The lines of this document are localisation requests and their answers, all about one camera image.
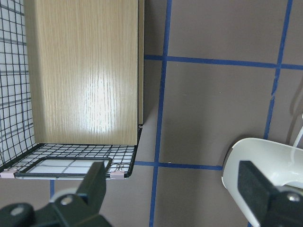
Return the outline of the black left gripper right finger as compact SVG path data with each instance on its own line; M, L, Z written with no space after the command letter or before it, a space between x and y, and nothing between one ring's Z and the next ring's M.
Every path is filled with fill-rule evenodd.
M273 185L250 161L240 161L238 191L261 227L301 227L303 193Z

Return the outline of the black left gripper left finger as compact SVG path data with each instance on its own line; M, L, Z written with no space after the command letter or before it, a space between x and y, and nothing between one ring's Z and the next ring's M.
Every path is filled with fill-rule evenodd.
M75 192L60 193L51 203L61 227L105 227L99 214L106 193L103 162L94 162Z

